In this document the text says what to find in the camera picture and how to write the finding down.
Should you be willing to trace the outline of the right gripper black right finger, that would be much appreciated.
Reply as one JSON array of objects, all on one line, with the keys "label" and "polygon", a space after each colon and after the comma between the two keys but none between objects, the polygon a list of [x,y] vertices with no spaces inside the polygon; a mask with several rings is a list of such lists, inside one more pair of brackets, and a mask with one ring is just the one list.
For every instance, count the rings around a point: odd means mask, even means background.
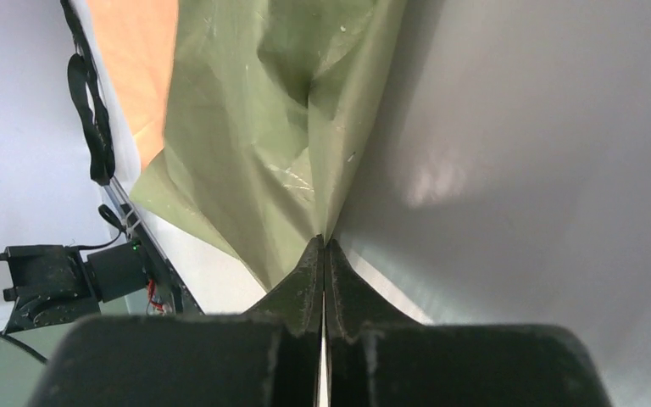
[{"label": "right gripper black right finger", "polygon": [[547,324],[426,325],[325,247],[334,406],[608,406],[584,344]]}]

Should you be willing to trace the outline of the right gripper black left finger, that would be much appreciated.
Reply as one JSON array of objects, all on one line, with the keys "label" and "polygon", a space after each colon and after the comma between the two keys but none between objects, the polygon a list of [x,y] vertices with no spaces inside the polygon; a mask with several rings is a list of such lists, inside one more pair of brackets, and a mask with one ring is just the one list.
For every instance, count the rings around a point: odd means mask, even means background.
[{"label": "right gripper black left finger", "polygon": [[32,406],[316,406],[322,237],[240,314],[99,316],[49,360]]}]

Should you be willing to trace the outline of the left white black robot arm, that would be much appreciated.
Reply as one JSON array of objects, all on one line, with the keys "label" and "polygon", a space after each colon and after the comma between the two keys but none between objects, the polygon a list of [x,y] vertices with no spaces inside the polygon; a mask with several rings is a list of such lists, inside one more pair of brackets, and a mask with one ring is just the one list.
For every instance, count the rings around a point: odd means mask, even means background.
[{"label": "left white black robot arm", "polygon": [[129,244],[86,257],[59,245],[12,246],[0,253],[0,333],[68,324],[147,285]]}]

